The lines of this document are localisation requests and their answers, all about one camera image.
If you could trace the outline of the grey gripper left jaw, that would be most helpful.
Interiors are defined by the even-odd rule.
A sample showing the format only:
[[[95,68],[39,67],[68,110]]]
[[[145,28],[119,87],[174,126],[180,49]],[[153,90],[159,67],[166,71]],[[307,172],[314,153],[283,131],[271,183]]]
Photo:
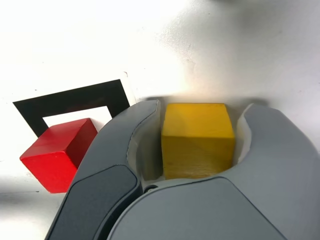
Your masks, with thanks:
[[[46,235],[105,240],[123,211],[162,174],[161,103],[138,102],[96,135]]]

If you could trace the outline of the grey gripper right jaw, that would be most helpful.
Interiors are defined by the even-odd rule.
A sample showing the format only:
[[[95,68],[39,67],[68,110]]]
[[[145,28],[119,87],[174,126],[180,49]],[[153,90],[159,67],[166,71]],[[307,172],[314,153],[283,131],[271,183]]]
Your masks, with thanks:
[[[281,111],[250,104],[238,163],[212,177],[165,180],[119,217],[110,240],[317,240],[320,155]]]

